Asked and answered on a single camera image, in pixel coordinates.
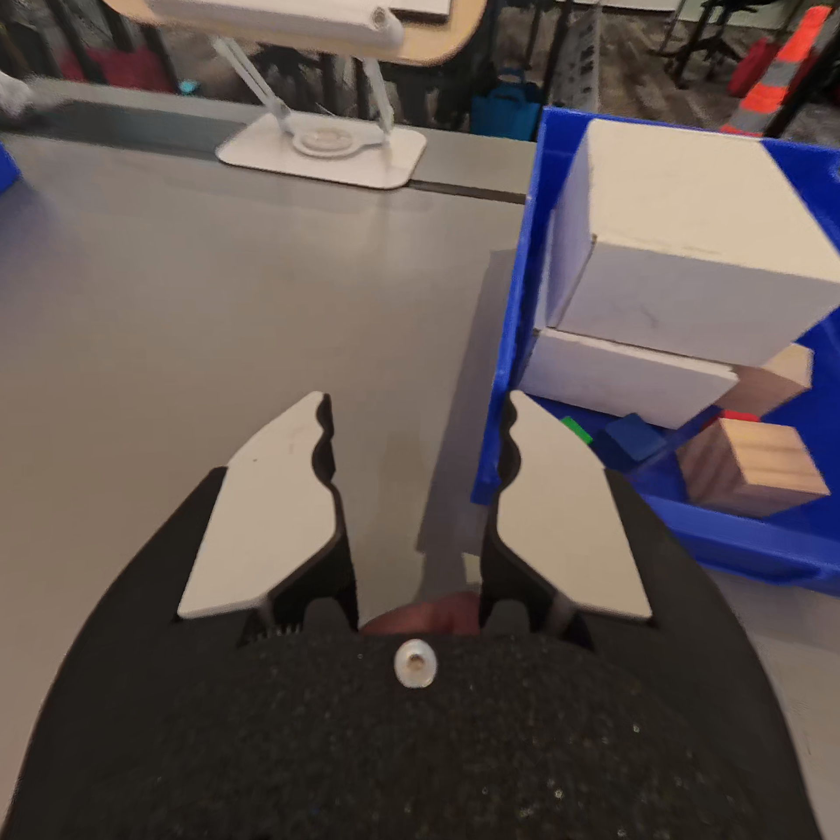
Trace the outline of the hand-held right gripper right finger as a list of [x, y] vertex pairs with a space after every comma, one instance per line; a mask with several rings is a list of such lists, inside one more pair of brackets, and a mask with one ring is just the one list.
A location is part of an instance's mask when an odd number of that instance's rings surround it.
[[500, 486], [482, 543], [479, 624], [511, 603], [516, 627], [556, 637], [583, 614], [654, 616], [613, 489], [590, 446], [526, 393], [500, 422]]

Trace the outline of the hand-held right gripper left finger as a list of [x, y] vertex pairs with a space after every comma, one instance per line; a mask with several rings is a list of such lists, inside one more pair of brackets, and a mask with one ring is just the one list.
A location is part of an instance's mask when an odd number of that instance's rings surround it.
[[228, 461], [176, 614], [256, 611], [302, 626], [333, 599], [356, 630], [359, 607], [335, 464], [331, 397], [310, 392]]

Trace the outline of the white cardboard box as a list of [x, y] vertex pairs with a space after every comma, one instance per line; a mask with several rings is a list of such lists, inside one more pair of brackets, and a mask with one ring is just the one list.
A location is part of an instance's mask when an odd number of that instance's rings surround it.
[[739, 383], [727, 365], [556, 329], [532, 336], [517, 388], [615, 417], [678, 429]]
[[758, 366], [838, 309], [838, 250], [758, 140], [593, 119], [553, 212], [553, 329]]

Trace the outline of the plain wooden cube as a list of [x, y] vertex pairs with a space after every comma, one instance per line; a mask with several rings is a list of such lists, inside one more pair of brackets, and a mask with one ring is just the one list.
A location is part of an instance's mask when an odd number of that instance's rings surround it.
[[764, 519], [831, 494], [790, 426], [720, 416], [675, 455], [696, 507]]

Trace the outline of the red cube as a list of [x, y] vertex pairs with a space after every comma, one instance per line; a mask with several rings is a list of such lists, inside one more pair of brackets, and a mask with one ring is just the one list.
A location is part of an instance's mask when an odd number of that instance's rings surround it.
[[708, 429], [713, 428], [726, 432], [731, 425], [743, 426], [744, 424], [761, 424], [762, 419], [752, 413], [737, 412], [730, 409], [716, 408], [715, 412], [707, 417], [699, 426], [697, 435], [704, 434]]

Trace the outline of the wooden cube with blue tape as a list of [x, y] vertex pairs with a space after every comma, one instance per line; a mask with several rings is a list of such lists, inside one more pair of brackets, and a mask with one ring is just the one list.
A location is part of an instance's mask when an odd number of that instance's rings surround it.
[[715, 406], [764, 417], [812, 388], [813, 358], [811, 349], [791, 343], [763, 365], [736, 364], [738, 380]]

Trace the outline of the person's right hand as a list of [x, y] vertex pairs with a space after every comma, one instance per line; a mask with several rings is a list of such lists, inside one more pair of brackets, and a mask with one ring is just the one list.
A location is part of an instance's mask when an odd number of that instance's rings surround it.
[[480, 631], [480, 598], [471, 591], [397, 607], [362, 626], [367, 635], [464, 635]]

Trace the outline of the white document stand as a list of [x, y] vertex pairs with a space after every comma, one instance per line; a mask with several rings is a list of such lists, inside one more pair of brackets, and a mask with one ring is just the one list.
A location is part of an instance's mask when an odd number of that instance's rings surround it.
[[[215, 150], [230, 166], [390, 191], [405, 186], [425, 136], [395, 126], [381, 63], [430, 67], [456, 56], [478, 29], [487, 2], [452, 2], [447, 19], [398, 17], [385, 1], [111, 1], [143, 25], [179, 25], [212, 37], [265, 113]], [[377, 108], [375, 121], [290, 108], [271, 90], [239, 41], [358, 59]]]

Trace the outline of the blue bag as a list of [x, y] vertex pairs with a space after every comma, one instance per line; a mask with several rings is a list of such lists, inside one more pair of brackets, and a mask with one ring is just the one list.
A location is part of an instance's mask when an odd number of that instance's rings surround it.
[[542, 110], [539, 85], [522, 69], [504, 68], [494, 86], [471, 99], [469, 133], [484, 137], [532, 141]]

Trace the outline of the grey printed sign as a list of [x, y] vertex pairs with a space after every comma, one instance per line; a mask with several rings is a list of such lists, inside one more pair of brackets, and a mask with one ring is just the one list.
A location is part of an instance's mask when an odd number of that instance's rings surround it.
[[601, 33], [601, 3], [572, 14], [554, 68], [549, 105], [579, 112], [599, 112]]

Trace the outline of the red bag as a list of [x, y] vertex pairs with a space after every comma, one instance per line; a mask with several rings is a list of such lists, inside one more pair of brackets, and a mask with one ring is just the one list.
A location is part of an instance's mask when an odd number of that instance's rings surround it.
[[158, 56], [145, 47], [137, 48], [134, 52], [89, 48], [87, 55], [98, 64], [106, 83], [111, 87], [172, 92]]

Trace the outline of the white cloth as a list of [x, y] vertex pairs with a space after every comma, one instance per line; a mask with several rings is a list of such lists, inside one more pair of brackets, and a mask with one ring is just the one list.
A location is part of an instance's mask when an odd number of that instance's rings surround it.
[[1, 116], [10, 121], [20, 120], [34, 108], [30, 86], [1, 71]]

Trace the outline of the orange traffic cone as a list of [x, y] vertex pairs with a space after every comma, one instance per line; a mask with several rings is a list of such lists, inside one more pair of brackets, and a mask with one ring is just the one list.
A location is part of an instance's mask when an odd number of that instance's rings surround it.
[[794, 33], [774, 54], [762, 76], [741, 99], [736, 111], [718, 130], [720, 133], [761, 138], [784, 104], [794, 82], [816, 51], [816, 43], [833, 15], [829, 6], [814, 6], [805, 12]]

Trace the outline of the office chair base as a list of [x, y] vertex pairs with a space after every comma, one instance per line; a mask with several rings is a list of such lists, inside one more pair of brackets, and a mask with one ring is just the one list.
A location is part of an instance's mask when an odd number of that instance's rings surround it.
[[731, 47], [725, 39], [725, 33], [732, 16], [746, 13], [756, 14], [763, 2], [748, 1], [704, 1], [700, 2], [700, 16], [687, 41], [681, 47], [668, 49], [675, 33], [680, 16], [687, 1], [678, 1], [665, 25], [663, 37], [656, 48], [648, 53], [665, 60], [665, 71], [679, 90], [686, 90], [689, 83], [685, 79], [690, 59], [699, 53], [708, 64], [707, 79], [714, 78], [723, 60], [739, 62], [742, 55]]

